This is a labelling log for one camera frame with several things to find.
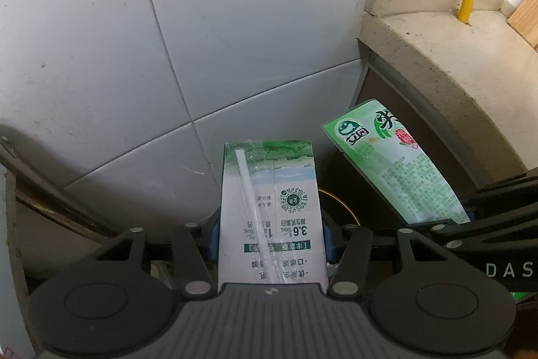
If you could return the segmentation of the green snack packet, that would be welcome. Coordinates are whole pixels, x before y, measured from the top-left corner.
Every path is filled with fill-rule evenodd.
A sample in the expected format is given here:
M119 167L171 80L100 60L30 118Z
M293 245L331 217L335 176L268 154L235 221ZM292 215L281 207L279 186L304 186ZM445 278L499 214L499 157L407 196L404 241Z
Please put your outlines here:
M324 133L405 225L456 224L508 211L465 211L456 193L402 122L370 99L324 123Z

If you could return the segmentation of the green white box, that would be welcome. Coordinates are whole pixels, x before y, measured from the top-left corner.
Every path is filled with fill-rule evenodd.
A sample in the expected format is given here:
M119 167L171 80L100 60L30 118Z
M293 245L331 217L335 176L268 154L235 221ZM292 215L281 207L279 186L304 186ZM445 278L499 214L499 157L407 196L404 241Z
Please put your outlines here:
M218 283L328 287L310 141L225 145Z

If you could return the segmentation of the black trash bin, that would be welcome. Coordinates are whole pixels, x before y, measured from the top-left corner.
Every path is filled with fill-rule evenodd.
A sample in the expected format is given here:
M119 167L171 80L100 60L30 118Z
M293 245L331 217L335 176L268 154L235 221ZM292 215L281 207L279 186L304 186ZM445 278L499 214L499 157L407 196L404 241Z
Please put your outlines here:
M397 259L396 230L402 221L341 152L335 152L322 169L318 193L330 263L340 262L350 235L347 226L357 225L374 235L373 260Z

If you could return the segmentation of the wooden knife block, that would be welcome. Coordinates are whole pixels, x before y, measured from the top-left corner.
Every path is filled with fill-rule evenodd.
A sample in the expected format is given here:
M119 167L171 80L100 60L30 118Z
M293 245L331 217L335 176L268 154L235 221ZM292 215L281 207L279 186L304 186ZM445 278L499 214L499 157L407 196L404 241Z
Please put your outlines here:
M538 47L538 0L523 0L507 23L531 47Z

